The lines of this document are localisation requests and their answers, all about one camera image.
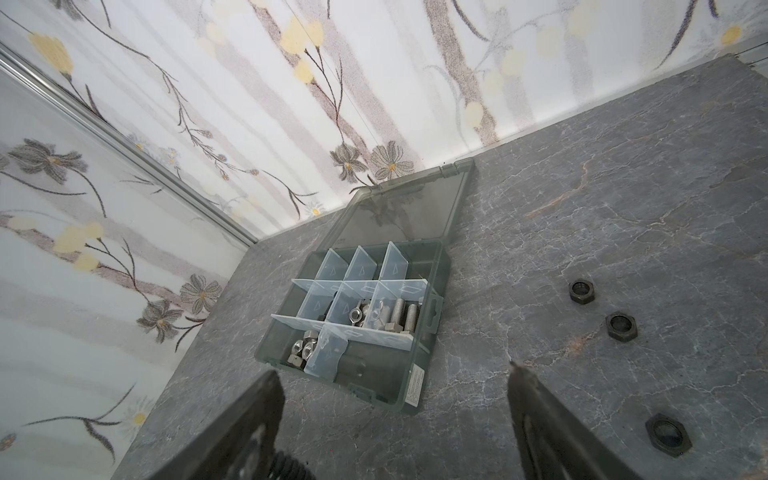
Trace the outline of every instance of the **box latch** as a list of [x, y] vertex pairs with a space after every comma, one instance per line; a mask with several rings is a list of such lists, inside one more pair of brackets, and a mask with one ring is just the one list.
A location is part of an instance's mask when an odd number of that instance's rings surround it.
[[458, 175], [458, 168], [454, 164], [441, 165], [440, 174], [442, 174], [443, 178], [453, 177]]

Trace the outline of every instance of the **threaded bolt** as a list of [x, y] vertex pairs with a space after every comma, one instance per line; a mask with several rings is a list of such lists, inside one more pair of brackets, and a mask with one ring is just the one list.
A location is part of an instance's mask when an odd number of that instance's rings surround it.
[[402, 298], [398, 298], [395, 301], [395, 307], [392, 308], [392, 318], [389, 319], [391, 323], [397, 323], [402, 325], [402, 312], [406, 309], [406, 301]]
[[406, 328], [405, 332], [413, 333], [416, 331], [416, 320], [419, 319], [419, 306], [415, 303], [408, 305], [408, 313], [406, 314]]

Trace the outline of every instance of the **gray flower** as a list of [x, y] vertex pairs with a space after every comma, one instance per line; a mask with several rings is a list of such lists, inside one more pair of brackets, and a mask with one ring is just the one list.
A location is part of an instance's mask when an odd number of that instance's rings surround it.
[[181, 168], [181, 162], [179, 159], [179, 152], [175, 148], [161, 148], [160, 149], [160, 163], [165, 165], [171, 170]]
[[360, 156], [360, 152], [355, 147], [350, 147], [347, 144], [341, 144], [336, 147], [336, 151], [330, 152], [333, 163], [341, 167], [341, 173], [339, 174], [340, 180], [347, 180], [351, 184], [357, 182], [355, 172], [366, 171], [366, 166], [357, 157]]
[[192, 313], [197, 315], [203, 310], [209, 311], [214, 307], [216, 301], [221, 295], [221, 286], [214, 280], [208, 285], [205, 284], [205, 277], [193, 274], [190, 276], [190, 282], [181, 287], [181, 301], [192, 303]]
[[174, 328], [174, 322], [183, 312], [181, 310], [169, 310], [169, 306], [170, 302], [165, 299], [149, 302], [144, 308], [142, 317], [136, 320], [136, 323], [144, 327], [146, 333], [157, 329], [157, 338], [154, 339], [157, 343], [162, 343], [166, 337], [172, 339], [178, 334]]
[[77, 7], [74, 6], [74, 0], [50, 0], [51, 4], [56, 7], [57, 10], [64, 10], [72, 20], [82, 20], [83, 17], [78, 12]]
[[371, 152], [371, 163], [379, 169], [375, 176], [377, 180], [391, 180], [402, 177], [403, 175], [413, 173], [413, 162], [400, 160], [402, 158], [402, 148], [392, 140], [386, 147], [379, 145]]
[[17, 145], [8, 155], [15, 158], [18, 166], [26, 174], [36, 174], [41, 171], [60, 184], [67, 180], [67, 169], [86, 172], [88, 165], [80, 160], [76, 151], [60, 155], [54, 152], [55, 145], [42, 144], [37, 140], [24, 139], [23, 145]]

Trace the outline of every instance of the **stainless steel bolt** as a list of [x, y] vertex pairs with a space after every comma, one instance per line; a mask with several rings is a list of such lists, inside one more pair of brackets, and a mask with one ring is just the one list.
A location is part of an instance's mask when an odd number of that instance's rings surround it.
[[297, 340], [296, 343], [293, 344], [292, 347], [290, 347], [290, 352], [293, 355], [301, 355], [301, 349], [304, 348], [304, 341]]
[[406, 301], [402, 298], [398, 298], [395, 301], [395, 307], [392, 308], [392, 318], [389, 320], [390, 323], [398, 323], [399, 325], [402, 325], [402, 312], [406, 309]]
[[406, 314], [406, 333], [413, 333], [416, 331], [416, 320], [419, 319], [419, 306], [415, 303], [408, 305], [408, 312]]

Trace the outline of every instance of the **hex bolt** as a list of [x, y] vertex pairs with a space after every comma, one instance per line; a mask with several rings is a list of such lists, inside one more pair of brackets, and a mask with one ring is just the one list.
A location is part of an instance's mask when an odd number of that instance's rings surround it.
[[568, 287], [571, 300], [581, 305], [586, 305], [594, 300], [594, 285], [589, 280], [580, 278]]
[[301, 355], [302, 348], [304, 348], [304, 341], [297, 340], [296, 343], [294, 343], [293, 346], [290, 347], [290, 352], [292, 355]]
[[395, 308], [392, 309], [391, 323], [397, 323], [402, 325], [402, 312], [406, 309], [406, 301], [402, 298], [398, 298], [395, 301]]
[[419, 306], [415, 303], [408, 305], [408, 312], [406, 314], [406, 333], [413, 333], [416, 331], [416, 320], [419, 319]]
[[637, 322], [632, 315], [613, 312], [605, 317], [605, 329], [608, 335], [619, 342], [629, 342], [637, 338]]
[[682, 423], [657, 413], [645, 422], [650, 443], [672, 457], [679, 457], [687, 452], [694, 444]]

